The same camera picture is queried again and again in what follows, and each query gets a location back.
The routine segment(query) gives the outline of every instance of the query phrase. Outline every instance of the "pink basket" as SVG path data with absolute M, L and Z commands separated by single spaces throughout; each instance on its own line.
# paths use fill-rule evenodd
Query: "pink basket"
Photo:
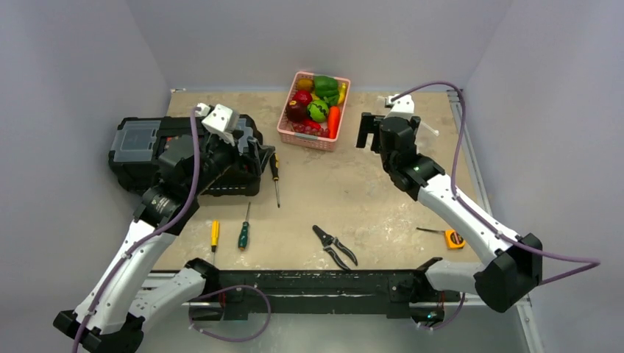
M 342 102 L 342 104 L 338 106 L 338 108 L 340 108 L 340 121 L 338 122 L 338 131 L 336 133 L 336 138 L 320 138 L 318 136 L 300 134 L 293 131 L 290 121 L 286 118 L 286 106 L 294 96 L 295 92 L 297 92 L 297 81 L 299 81 L 299 79 L 314 79 L 314 74 L 312 74 L 311 72 L 299 71 L 294 76 L 291 90 L 288 93 L 288 97 L 286 97 L 286 103 L 284 103 L 284 108 L 282 109 L 280 121 L 277 122 L 277 132 L 280 133 L 280 137 L 282 138 L 282 142 L 284 143 L 310 147 L 312 149 L 322 149 L 324 151 L 333 151 L 336 149 L 336 142 L 340 137 L 340 127 L 342 126 L 342 118 L 344 117 L 344 107 L 347 106 L 347 99 L 349 98 L 349 91 L 351 90 L 351 81 L 349 81 L 348 79 L 343 79 L 342 77 L 334 77 L 334 79 L 338 81 L 339 87 L 343 83 L 347 84 L 347 93 L 344 97 L 344 101 Z M 321 126 L 323 126 L 323 129 L 325 129 L 327 128 L 327 123 L 323 123 L 321 124 Z

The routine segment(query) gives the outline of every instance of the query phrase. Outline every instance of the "gray wall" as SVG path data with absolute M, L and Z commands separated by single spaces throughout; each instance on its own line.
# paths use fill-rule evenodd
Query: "gray wall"
M 621 352 L 624 3 L 515 1 L 467 87 L 492 208 L 601 267 L 532 293 L 547 352 Z M 545 275 L 572 268 L 552 260 Z
M 354 88 L 464 85 L 511 0 L 128 0 L 172 87 L 274 90 L 309 70 Z
M 0 4 L 0 342 L 67 352 L 52 327 L 95 285 L 135 204 L 107 169 L 128 115 L 162 115 L 165 80 L 122 0 Z

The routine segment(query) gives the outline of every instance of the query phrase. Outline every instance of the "beige tabletop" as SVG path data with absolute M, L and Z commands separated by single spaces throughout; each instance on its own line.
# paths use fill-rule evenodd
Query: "beige tabletop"
M 477 261 L 466 246 L 448 250 L 444 238 L 416 227 L 446 229 L 435 213 L 402 193 L 381 168 L 379 155 L 356 149 L 362 112 L 385 115 L 378 96 L 388 93 L 351 93 L 334 152 L 281 143 L 277 120 L 286 93 L 173 93 L 170 116 L 187 116 L 199 102 L 221 103 L 251 116 L 264 143 L 280 156 L 280 198 L 277 208 L 274 183 L 265 170 L 260 193 L 244 196 L 201 196 L 201 207 L 184 231 L 163 254 L 155 269 L 177 270 L 195 257 L 211 260 L 210 228 L 220 222 L 216 266 L 220 269 L 337 269 L 312 231 L 314 224 L 336 236 L 358 258 L 354 269 L 417 268 L 432 257 L 450 261 Z M 457 129 L 446 93 L 414 94 L 416 115 L 440 131 L 435 137 L 419 130 L 420 152 L 432 157 L 448 173 L 453 162 Z M 475 199 L 464 156 L 458 166 L 460 189 Z M 238 234 L 251 201 L 247 250 L 237 247 Z

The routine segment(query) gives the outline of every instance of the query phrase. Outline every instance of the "tape measure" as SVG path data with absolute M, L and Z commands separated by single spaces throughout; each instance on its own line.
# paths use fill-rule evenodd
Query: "tape measure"
M 466 245 L 466 241 L 453 229 L 434 230 L 420 227 L 417 227 L 416 229 L 422 230 L 423 232 L 442 234 L 444 236 L 444 241 L 447 243 L 447 248 L 449 249 L 461 249 Z

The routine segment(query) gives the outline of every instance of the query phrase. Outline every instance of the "toy fruit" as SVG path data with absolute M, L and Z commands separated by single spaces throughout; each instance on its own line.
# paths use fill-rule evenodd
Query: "toy fruit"
M 344 99 L 347 97 L 347 84 L 342 82 L 340 85 L 340 89 L 338 90 L 338 104 L 340 105 L 344 103 Z
M 298 101 L 290 101 L 286 105 L 286 118 L 295 123 L 308 120 L 308 109 Z
M 340 124 L 340 108 L 331 107 L 327 116 L 327 128 L 330 130 L 330 138 L 336 138 L 338 125 Z
M 321 98 L 338 95 L 338 81 L 328 76 L 314 77 L 314 92 Z
M 310 94 L 310 92 L 306 90 L 298 90 L 297 92 L 295 92 L 292 99 L 293 101 L 298 101 L 299 103 L 305 105 L 306 107 L 308 106 L 308 104 L 312 103 L 313 101 L 312 95 Z
M 297 81 L 297 90 L 306 90 L 312 92 L 314 89 L 314 81 L 311 79 L 300 79 Z
M 313 101 L 308 105 L 308 115 L 317 123 L 324 123 L 327 120 L 330 108 L 322 100 Z

